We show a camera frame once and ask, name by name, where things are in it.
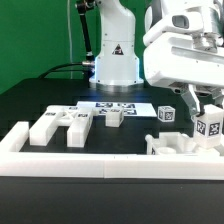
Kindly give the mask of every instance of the black table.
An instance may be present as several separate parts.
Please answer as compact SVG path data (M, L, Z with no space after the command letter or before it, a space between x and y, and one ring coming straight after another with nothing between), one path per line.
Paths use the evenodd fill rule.
M21 153L145 154L146 134L192 134L188 108L170 90L146 85L141 91L114 94L89 89L83 80L27 79L0 96L0 136L17 121L32 126L48 105L77 101L152 103L155 110L170 105L176 108L176 119L168 124L156 118L125 117L120 128L111 129L103 117L95 117L84 149L67 148L66 128L59 128L47 147L26 143ZM224 223L223 204L223 181L0 178L0 223L214 224Z

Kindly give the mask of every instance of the warning label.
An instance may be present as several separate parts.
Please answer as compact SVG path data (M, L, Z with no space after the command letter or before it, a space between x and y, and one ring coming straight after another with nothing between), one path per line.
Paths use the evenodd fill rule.
M121 46L120 44L117 45L117 47L115 48L115 50L113 51L113 54L114 55L124 55L122 49L121 49Z

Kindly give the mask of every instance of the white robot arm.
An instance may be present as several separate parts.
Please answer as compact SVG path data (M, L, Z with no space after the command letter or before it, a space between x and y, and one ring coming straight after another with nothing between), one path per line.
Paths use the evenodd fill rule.
M139 59L134 52L134 14L120 0L78 2L84 11L97 6L101 16L101 51L95 58L95 75L89 80L90 87L116 92L143 87Z
M152 6L143 38L147 81L180 91L192 116L204 113L195 92L212 94L223 105L222 0L153 0Z

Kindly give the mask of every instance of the white foam block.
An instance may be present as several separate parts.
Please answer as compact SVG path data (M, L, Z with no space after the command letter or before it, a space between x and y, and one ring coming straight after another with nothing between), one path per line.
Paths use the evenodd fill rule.
M30 145L46 146L58 127L62 110L47 110L30 129Z
M124 109L122 107L112 108L106 113L106 126L119 127L124 120Z
M67 146L83 148L93 121L93 111L77 113L74 121L67 131Z
M194 141L209 149L221 144L224 110L214 105L205 105L205 114L195 117Z
M17 122L0 143L0 153L19 152L29 136L29 123Z

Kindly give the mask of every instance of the green wall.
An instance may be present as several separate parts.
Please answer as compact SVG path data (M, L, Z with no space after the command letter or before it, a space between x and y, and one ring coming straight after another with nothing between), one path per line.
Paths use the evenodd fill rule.
M71 0L74 61L85 59L85 47L78 13ZM121 0L136 16L136 49L141 60L144 46L145 1ZM88 12L87 20L93 52L100 51L98 10ZM25 78L38 77L47 69L69 62L67 0L0 1L0 93ZM70 78L70 73L50 77ZM75 73L74 78L81 78Z

